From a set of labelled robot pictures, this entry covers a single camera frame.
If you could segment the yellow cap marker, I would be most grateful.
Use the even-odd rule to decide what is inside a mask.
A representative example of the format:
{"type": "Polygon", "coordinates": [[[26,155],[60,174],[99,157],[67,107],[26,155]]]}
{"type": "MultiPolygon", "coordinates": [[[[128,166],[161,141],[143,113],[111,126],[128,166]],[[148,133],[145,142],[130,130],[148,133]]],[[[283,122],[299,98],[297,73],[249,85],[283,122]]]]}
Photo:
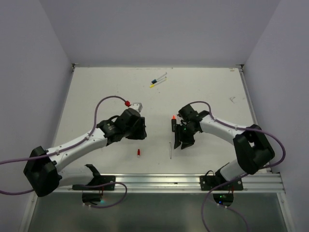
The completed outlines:
{"type": "Polygon", "coordinates": [[[165,82],[166,80],[167,80],[167,77],[164,77],[161,80],[159,80],[159,81],[155,82],[154,84],[150,85],[150,88],[153,88],[153,87],[155,87],[155,86],[165,82]]]}

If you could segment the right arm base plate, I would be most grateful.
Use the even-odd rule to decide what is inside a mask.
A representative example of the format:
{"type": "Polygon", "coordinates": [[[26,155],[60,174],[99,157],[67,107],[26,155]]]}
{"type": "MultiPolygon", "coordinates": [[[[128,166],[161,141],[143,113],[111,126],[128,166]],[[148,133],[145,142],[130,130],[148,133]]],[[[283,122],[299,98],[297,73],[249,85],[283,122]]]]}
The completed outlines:
{"type": "Polygon", "coordinates": [[[244,190],[242,180],[236,180],[229,183],[228,181],[225,181],[223,178],[220,178],[215,175],[201,175],[199,177],[199,183],[202,191],[211,190],[217,186],[219,186],[219,188],[217,188],[216,190],[222,190],[222,191],[244,190]]]}

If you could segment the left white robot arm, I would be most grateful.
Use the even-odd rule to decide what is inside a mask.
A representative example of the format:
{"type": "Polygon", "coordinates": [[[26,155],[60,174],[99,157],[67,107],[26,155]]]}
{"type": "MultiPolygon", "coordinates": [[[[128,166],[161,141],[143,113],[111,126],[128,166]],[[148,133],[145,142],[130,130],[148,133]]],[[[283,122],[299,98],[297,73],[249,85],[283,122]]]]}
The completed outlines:
{"type": "Polygon", "coordinates": [[[146,138],[145,118],[140,115],[141,103],[134,103],[120,116],[103,120],[86,134],[63,145],[32,150],[24,168],[24,175],[39,197],[52,193],[65,185],[85,185],[94,190],[99,187],[99,172],[93,165],[86,165],[86,172],[64,172],[75,160],[90,152],[104,148],[123,138],[143,140],[146,138]]]}

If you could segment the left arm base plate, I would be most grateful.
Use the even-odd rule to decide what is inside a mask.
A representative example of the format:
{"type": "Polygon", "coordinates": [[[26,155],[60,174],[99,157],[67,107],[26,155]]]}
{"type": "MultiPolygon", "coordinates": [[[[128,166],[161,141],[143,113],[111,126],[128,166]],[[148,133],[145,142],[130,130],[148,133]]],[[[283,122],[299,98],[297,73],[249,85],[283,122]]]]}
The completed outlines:
{"type": "Polygon", "coordinates": [[[91,179],[91,181],[85,185],[73,185],[73,190],[107,190],[113,191],[116,181],[115,175],[100,175],[95,176],[91,179]]]}

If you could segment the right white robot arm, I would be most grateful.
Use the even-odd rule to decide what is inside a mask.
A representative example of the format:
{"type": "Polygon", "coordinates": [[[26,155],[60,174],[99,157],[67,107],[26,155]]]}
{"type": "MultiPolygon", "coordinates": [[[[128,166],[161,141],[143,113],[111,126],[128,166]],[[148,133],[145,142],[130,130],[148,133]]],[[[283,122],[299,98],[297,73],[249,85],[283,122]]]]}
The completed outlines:
{"type": "Polygon", "coordinates": [[[255,174],[275,157],[261,128],[253,124],[239,129],[215,118],[211,111],[198,112],[187,104],[171,119],[174,133],[174,148],[185,149],[195,143],[194,135],[198,132],[214,135],[233,145],[236,159],[221,167],[213,175],[205,175],[204,182],[209,187],[227,189],[232,180],[245,174],[255,174]]]}

